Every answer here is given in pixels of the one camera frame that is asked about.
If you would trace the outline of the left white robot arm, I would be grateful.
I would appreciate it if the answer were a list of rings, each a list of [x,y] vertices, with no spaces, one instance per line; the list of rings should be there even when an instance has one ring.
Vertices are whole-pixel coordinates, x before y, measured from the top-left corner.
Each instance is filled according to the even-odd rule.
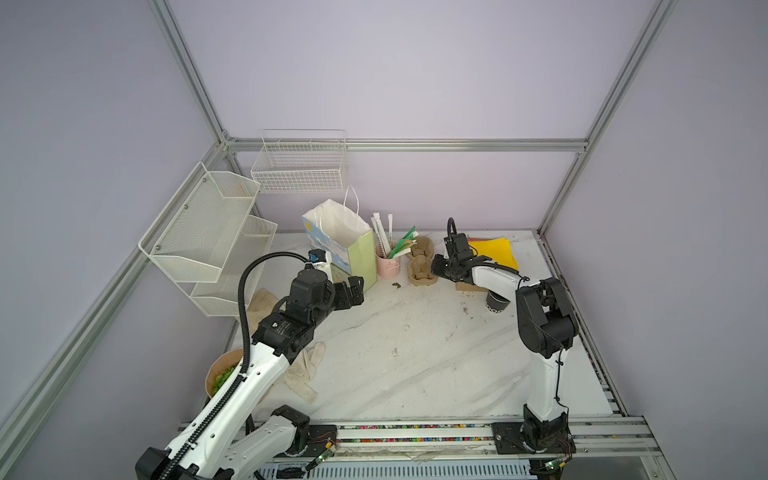
[[[301,270],[289,294],[263,318],[224,386],[203,411],[163,448],[148,448],[135,465],[140,479],[243,479],[273,457],[302,452],[307,415],[287,406],[255,431],[236,436],[259,401],[313,340],[332,313],[364,301],[364,280],[332,282],[317,268]]]

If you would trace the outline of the paper coffee cup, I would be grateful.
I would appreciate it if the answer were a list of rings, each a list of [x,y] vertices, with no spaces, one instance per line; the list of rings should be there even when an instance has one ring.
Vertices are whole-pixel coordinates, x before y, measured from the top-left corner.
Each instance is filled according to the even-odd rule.
[[[488,291],[485,298],[485,305],[489,311],[501,313],[510,305],[510,300],[496,292]]]

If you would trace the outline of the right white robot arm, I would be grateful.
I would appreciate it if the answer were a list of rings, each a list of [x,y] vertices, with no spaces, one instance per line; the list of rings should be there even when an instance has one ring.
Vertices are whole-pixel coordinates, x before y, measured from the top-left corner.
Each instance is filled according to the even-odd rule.
[[[453,220],[448,221],[444,243],[446,253],[435,255],[431,264],[435,276],[485,289],[492,311],[516,307],[518,335],[530,352],[530,391],[513,444],[531,453],[568,448],[569,408],[561,399],[560,385],[579,326],[564,285],[554,277],[533,282],[517,269],[478,254]]]

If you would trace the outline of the painted paper gift bag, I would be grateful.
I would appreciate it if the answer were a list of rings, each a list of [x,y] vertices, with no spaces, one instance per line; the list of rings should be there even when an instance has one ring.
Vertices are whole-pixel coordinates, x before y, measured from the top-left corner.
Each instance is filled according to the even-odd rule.
[[[328,199],[301,219],[310,244],[329,252],[329,262],[344,274],[361,277],[367,292],[377,282],[375,239],[359,207],[356,190],[348,186],[341,203]]]

